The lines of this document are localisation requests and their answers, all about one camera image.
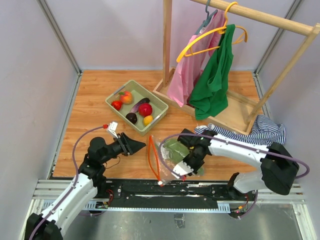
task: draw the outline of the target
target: wooden tabletop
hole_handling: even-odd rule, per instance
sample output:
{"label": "wooden tabletop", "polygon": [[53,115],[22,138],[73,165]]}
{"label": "wooden tabletop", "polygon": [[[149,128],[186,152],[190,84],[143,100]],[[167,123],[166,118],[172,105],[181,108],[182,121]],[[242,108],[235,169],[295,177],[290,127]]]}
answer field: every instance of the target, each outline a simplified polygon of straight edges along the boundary
{"label": "wooden tabletop", "polygon": [[[54,177],[73,177],[75,167],[72,162],[72,148],[76,140],[85,131],[118,122],[117,133],[125,132],[128,137],[147,142],[149,135],[163,139],[168,135],[180,133],[184,128],[191,131],[197,125],[205,125],[205,121],[196,119],[169,106],[166,116],[159,121],[145,136],[140,136],[107,106],[105,99],[129,80],[135,80],[149,91],[152,91],[162,79],[161,70],[86,70],[75,98],[68,126],[64,135],[58,160],[53,172]],[[250,71],[232,71],[229,73],[229,89],[258,101],[258,94]],[[94,137],[105,138],[107,144],[113,142],[105,130],[99,129],[86,135],[78,144],[75,158],[78,166],[83,162],[89,142]],[[108,161],[108,166],[117,163],[118,159]],[[204,176],[190,177],[194,180],[229,180],[236,172],[247,173],[255,168],[245,163],[220,156],[206,156]],[[107,178],[155,179],[149,168],[147,148],[141,149],[132,156],[122,156],[118,165],[107,169]]]}

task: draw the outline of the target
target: clothes hanger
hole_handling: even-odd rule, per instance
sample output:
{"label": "clothes hanger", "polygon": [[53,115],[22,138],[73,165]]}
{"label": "clothes hanger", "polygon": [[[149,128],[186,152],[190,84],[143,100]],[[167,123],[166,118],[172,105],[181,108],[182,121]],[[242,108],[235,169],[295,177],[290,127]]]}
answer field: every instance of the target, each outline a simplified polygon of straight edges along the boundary
{"label": "clothes hanger", "polygon": [[[204,37],[208,36],[209,34],[212,34],[214,32],[218,32],[219,34],[224,34],[226,33],[226,28],[227,28],[227,22],[228,22],[228,17],[227,17],[227,13],[228,13],[228,10],[230,9],[230,7],[234,4],[238,4],[236,1],[230,3],[230,5],[226,8],[226,10],[224,11],[224,17],[225,17],[225,22],[224,22],[224,25],[222,27],[218,27],[216,29],[213,29],[211,31],[208,31],[204,34],[202,34],[201,36],[198,36],[195,40],[193,40],[191,43],[189,43],[183,50],[182,52],[179,54],[179,56],[177,57],[176,59],[176,62],[179,63],[181,61],[181,59],[183,57],[190,57],[190,56],[193,56],[193,55],[196,55],[196,54],[200,54],[200,53],[204,53],[204,52],[208,52],[208,51],[211,51],[211,50],[214,50],[214,49],[218,49],[220,46],[215,46],[215,47],[212,47],[212,48],[208,48],[208,49],[204,49],[204,50],[201,50],[201,51],[197,51],[197,52],[193,52],[192,51],[192,46],[198,42],[199,40],[203,39]],[[247,42],[248,41],[248,33],[247,33],[247,30],[242,27],[242,26],[238,26],[236,25],[235,26],[236,28],[239,28],[239,29],[242,29],[243,30],[243,33],[237,38],[237,40],[235,42],[233,42],[232,44],[239,44],[241,43],[243,40],[244,42]]]}
{"label": "clothes hanger", "polygon": [[202,28],[205,28],[211,21],[212,17],[218,12],[218,10],[216,9],[213,13],[209,13],[208,11],[208,6],[211,0],[207,0],[206,5],[205,5],[205,12],[206,12],[206,20],[203,21],[203,23],[201,24],[201,26],[198,28],[198,30],[195,32],[194,35],[198,35],[201,31]]}

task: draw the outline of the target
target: striped cloth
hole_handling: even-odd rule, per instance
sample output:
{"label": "striped cloth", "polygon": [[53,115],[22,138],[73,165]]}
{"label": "striped cloth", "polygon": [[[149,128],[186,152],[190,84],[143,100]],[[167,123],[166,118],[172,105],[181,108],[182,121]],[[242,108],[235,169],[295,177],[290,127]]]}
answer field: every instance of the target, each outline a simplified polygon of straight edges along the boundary
{"label": "striped cloth", "polygon": [[251,133],[242,135],[225,130],[222,127],[209,123],[208,126],[197,126],[194,129],[196,134],[201,134],[204,130],[213,130],[224,137],[241,141],[248,144],[271,146],[273,142],[284,144],[287,138],[286,129],[283,124],[276,124],[264,115],[256,116]]}

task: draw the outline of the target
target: plastic bin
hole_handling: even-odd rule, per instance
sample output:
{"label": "plastic bin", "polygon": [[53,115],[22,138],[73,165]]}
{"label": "plastic bin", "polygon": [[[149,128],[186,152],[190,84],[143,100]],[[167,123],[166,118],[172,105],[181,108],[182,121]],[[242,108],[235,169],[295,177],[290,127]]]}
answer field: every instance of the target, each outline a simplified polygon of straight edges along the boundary
{"label": "plastic bin", "polygon": [[[120,111],[118,111],[113,106],[111,106],[111,103],[115,100],[119,100],[118,93],[124,91],[129,91],[132,93],[133,103],[123,104]],[[126,119],[126,115],[130,112],[132,107],[143,98],[149,98],[149,104],[152,106],[153,121],[147,126],[145,126],[143,123],[144,117],[141,116],[138,112],[136,113],[136,116],[138,118],[136,124],[133,124],[128,119]],[[157,122],[160,121],[160,119],[162,119],[166,115],[169,108],[169,106],[164,101],[153,95],[150,91],[145,89],[134,80],[129,80],[127,83],[125,83],[122,87],[108,96],[105,99],[105,102],[112,109],[112,111],[118,114],[128,125],[130,125],[142,136],[144,136],[154,125],[157,124]]]}

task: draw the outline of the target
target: hanger hook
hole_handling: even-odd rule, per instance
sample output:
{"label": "hanger hook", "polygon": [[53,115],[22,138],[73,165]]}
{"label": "hanger hook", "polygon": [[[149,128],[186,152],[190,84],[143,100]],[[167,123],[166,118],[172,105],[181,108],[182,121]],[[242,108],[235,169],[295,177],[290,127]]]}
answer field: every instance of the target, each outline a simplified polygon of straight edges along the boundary
{"label": "hanger hook", "polygon": [[[225,22],[224,22],[223,27],[226,27],[226,26],[227,26],[227,22],[228,22],[227,13],[228,13],[229,9],[230,9],[233,5],[235,5],[235,4],[238,4],[238,3],[237,3],[236,1],[234,1],[234,2],[230,3],[229,6],[225,9],[225,11],[224,11]],[[219,30],[218,33],[219,33],[219,34],[224,34],[224,33],[226,33],[226,31]]]}
{"label": "hanger hook", "polygon": [[205,12],[206,12],[206,19],[209,18],[209,11],[208,11],[208,6],[211,0],[206,1],[206,5],[205,5]]}

